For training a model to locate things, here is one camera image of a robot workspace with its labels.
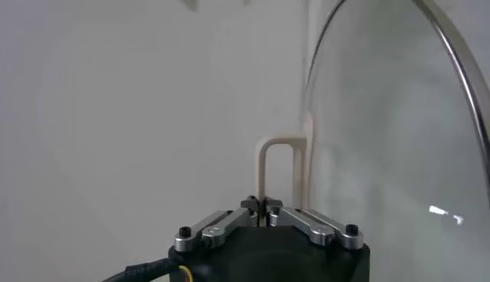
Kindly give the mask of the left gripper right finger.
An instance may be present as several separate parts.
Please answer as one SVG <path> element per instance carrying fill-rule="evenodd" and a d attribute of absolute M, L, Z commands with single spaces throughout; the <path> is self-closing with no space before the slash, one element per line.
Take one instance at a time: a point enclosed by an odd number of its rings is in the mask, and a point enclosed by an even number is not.
<path fill-rule="evenodd" d="M 352 251 L 364 246 L 364 235 L 355 224 L 343 225 L 317 211 L 286 207 L 279 199 L 269 197 L 265 197 L 263 207 L 269 226 L 293 226 L 318 246 L 337 243 Z"/>

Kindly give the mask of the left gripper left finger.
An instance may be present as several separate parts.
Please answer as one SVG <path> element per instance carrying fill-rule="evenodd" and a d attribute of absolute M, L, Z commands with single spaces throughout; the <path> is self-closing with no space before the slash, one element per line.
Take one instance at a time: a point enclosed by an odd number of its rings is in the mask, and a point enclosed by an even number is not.
<path fill-rule="evenodd" d="M 182 226 L 174 236 L 177 252 L 188 253 L 200 245 L 217 248 L 239 227 L 256 227 L 259 223 L 260 202 L 248 196 L 236 210 L 220 210 L 208 215 L 192 226 Z"/>

